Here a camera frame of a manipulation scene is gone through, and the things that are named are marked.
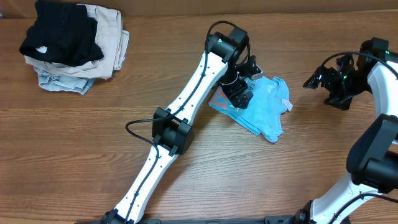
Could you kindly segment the light blue printed t-shirt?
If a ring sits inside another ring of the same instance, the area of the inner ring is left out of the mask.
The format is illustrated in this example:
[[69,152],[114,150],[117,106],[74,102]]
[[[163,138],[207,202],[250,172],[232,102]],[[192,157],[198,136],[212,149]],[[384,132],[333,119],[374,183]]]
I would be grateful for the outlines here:
[[256,136],[261,134],[269,142],[277,142],[283,133],[280,116],[293,108],[286,82],[279,77],[271,80],[262,77],[254,81],[247,78],[245,82],[253,93],[246,109],[235,108],[220,87],[209,101],[209,106]]

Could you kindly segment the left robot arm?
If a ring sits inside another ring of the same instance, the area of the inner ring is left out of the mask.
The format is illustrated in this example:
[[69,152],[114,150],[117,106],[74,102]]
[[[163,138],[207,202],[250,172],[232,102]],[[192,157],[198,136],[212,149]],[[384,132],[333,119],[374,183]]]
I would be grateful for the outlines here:
[[245,109],[252,98],[244,79],[249,72],[243,66],[253,67],[255,60],[247,55],[249,36],[245,30],[233,27],[228,35],[208,32],[205,50],[195,73],[179,96],[166,109],[157,108],[152,123],[149,155],[135,181],[123,199],[106,212],[101,223],[138,223],[147,203],[170,165],[184,154],[193,141],[195,116],[215,84],[220,84],[233,107]]

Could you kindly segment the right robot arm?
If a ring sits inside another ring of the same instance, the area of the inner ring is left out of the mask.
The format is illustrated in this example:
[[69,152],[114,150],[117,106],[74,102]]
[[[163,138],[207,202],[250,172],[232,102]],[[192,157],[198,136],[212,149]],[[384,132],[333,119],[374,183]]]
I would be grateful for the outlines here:
[[309,201],[294,216],[265,217],[265,223],[349,223],[349,216],[373,198],[389,200],[397,188],[397,53],[388,40],[373,37],[357,52],[333,55],[337,68],[321,64],[303,84],[329,91],[325,104],[348,110],[354,96],[368,91],[376,119],[354,143],[346,174],[323,196]]

